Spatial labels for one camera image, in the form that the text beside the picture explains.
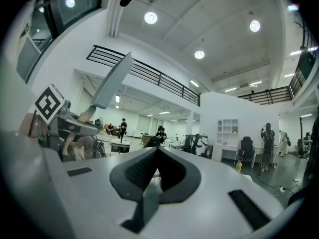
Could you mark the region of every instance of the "ceiling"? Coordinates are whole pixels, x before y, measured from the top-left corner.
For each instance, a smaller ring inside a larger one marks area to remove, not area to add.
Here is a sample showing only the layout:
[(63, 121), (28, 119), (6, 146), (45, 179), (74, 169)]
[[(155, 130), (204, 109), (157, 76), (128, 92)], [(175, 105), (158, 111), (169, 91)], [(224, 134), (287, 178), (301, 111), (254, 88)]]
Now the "ceiling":
[[(100, 86), (102, 79), (78, 73), (81, 80), (85, 82), (85, 88), (87, 91), (94, 95), (95, 91)], [(120, 96), (120, 102), (116, 103), (115, 95)], [(153, 118), (161, 120), (182, 120), (187, 119), (189, 110), (183, 107), (167, 102), (166, 100), (159, 99), (144, 93), (140, 90), (129, 88), (125, 85), (120, 85), (116, 90), (114, 97), (112, 98), (110, 107), (119, 106), (119, 109), (126, 110), (133, 113), (138, 113), (143, 116), (153, 114)], [(169, 114), (160, 115), (159, 113), (169, 111)], [(194, 114), (194, 120), (199, 121), (198, 114)]]
[[(155, 24), (144, 21), (148, 11), (157, 14)], [(134, 0), (122, 12), (119, 32), (134, 35), (127, 26), (135, 27), (191, 57), (212, 81), (237, 75), (239, 85), (250, 80), (242, 72), (263, 67), (261, 73), (254, 71), (251, 81), (269, 77), (268, 36), (263, 30), (263, 21), (269, 19), (265, 17), (260, 0)], [(261, 23), (258, 32), (249, 28), (254, 19)], [(203, 59), (194, 57), (197, 50), (205, 52)], [(229, 87), (227, 82), (219, 85), (218, 90)]]

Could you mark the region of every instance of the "gray floor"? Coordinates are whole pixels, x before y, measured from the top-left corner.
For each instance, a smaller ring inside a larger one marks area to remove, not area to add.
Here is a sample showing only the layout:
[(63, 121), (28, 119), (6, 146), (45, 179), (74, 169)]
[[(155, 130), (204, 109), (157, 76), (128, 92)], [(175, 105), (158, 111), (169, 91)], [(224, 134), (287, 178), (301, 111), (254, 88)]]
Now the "gray floor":
[[(234, 161), (229, 159), (223, 159), (223, 163), (233, 167)], [(277, 168), (270, 167), (267, 172), (261, 173), (261, 168), (258, 163), (255, 163), (251, 168), (249, 164), (242, 166), (241, 173), (250, 175), (255, 183), (260, 185), (265, 190), (269, 191), (273, 195), (279, 195), (279, 187), (269, 187), (264, 183), (271, 186), (283, 186), (284, 188), (292, 188), (291, 191), (296, 192), (305, 186), (307, 181), (303, 181), (304, 171), (307, 161), (300, 159), (293, 155), (285, 155), (284, 157), (278, 157)], [(292, 193), (286, 190), (283, 195), (276, 196), (284, 207), (288, 206), (288, 200), (292, 196)]]

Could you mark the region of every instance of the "fluorescent light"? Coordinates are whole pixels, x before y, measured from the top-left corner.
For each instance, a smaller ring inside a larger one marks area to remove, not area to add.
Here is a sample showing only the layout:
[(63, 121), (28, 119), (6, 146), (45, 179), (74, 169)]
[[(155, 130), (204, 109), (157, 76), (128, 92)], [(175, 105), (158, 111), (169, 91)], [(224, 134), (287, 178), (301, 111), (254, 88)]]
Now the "fluorescent light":
[(299, 9), (298, 6), (295, 4), (288, 6), (288, 10), (298, 10), (298, 9)]
[(232, 91), (232, 90), (237, 90), (237, 88), (232, 88), (230, 90), (225, 90), (225, 92)]
[(192, 83), (195, 87), (199, 87), (199, 85), (196, 82), (194, 82), (193, 80), (191, 80), (190, 83)]
[(75, 6), (75, 0), (65, 0), (65, 5), (72, 8)]
[(144, 16), (144, 20), (148, 23), (148, 24), (154, 24), (156, 23), (156, 21), (158, 20), (158, 16), (154, 13), (154, 12), (148, 12), (145, 14)]
[(250, 30), (252, 30), (253, 32), (257, 32), (260, 28), (260, 23), (256, 20), (253, 20), (252, 22), (250, 22)]
[(259, 83), (262, 83), (262, 82), (255, 82), (255, 83), (251, 83), (250, 86), (252, 85), (256, 85), (256, 84), (259, 84)]
[(314, 51), (314, 50), (317, 50), (317, 49), (318, 49), (318, 47), (312, 47), (312, 48), (308, 49), (308, 51)]
[(302, 116), (300, 116), (300, 117), (301, 117), (301, 118), (304, 118), (304, 117), (310, 117), (310, 116), (312, 116), (312, 114), (302, 115)]
[(195, 58), (202, 59), (203, 57), (205, 57), (205, 53), (202, 50), (197, 50), (195, 52)]
[(297, 54), (301, 54), (301, 50), (299, 50), (299, 51), (294, 51), (294, 52), (290, 53), (291, 56), (297, 55)]
[(290, 77), (290, 76), (293, 76), (293, 75), (295, 75), (295, 74), (287, 74), (284, 77)]

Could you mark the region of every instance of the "chair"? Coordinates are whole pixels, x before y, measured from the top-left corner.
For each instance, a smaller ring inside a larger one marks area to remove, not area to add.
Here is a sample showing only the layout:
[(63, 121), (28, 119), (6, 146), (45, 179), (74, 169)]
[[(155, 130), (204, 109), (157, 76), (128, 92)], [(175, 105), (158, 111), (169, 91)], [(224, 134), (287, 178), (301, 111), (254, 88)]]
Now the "chair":
[(242, 157), (243, 161), (246, 161), (248, 158), (252, 158), (253, 155), (253, 141), (249, 136), (245, 136), (240, 141), (241, 149), (239, 150), (239, 157)]
[(297, 146), (298, 146), (298, 155), (301, 159), (307, 159), (304, 157), (304, 155), (308, 152), (307, 150), (304, 150), (303, 146), (304, 141), (302, 139), (298, 140)]

